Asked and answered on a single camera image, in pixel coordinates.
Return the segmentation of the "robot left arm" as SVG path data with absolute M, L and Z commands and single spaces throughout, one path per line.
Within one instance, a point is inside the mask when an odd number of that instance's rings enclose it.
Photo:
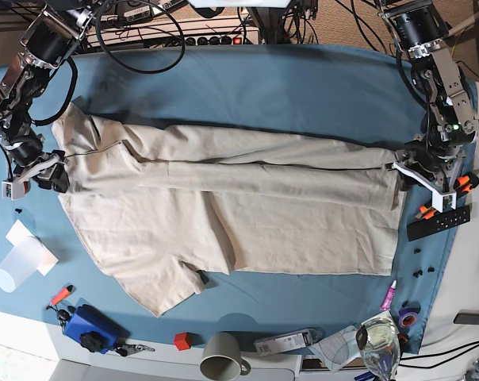
M 446 23 L 432 1 L 377 1 L 397 48 L 397 69 L 424 108 L 423 140 L 410 143 L 400 163 L 419 183 L 449 194 L 462 147 L 474 142 L 479 120 L 465 76 L 451 56 Z

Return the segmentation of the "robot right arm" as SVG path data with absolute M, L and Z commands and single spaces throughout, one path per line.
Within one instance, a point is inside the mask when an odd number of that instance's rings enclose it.
M 64 193 L 69 187 L 64 153 L 45 152 L 42 135 L 35 127 L 60 118 L 75 91 L 78 69 L 71 55 L 86 39 L 99 18 L 101 1 L 46 1 L 21 38 L 22 51 L 9 65 L 0 82 L 0 148 L 6 159 L 2 195 L 24 198 L 30 183 Z M 48 87 L 63 64 L 71 69 L 71 83 L 63 105 L 55 115 L 34 120 L 29 109 Z

